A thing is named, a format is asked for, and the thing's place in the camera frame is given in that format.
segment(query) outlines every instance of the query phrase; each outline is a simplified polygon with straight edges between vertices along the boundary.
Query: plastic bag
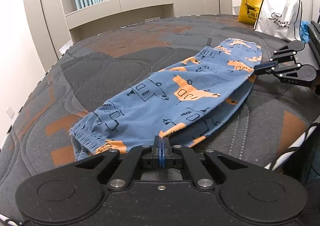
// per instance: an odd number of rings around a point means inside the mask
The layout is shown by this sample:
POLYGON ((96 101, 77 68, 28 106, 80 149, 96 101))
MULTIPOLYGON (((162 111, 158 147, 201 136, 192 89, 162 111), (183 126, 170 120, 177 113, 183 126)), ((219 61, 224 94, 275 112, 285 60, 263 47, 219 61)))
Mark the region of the plastic bag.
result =
POLYGON ((238 21, 254 25, 261 7, 262 0, 242 0, 238 21))
POLYGON ((300 0, 263 0, 254 30, 286 41, 301 40, 300 0))

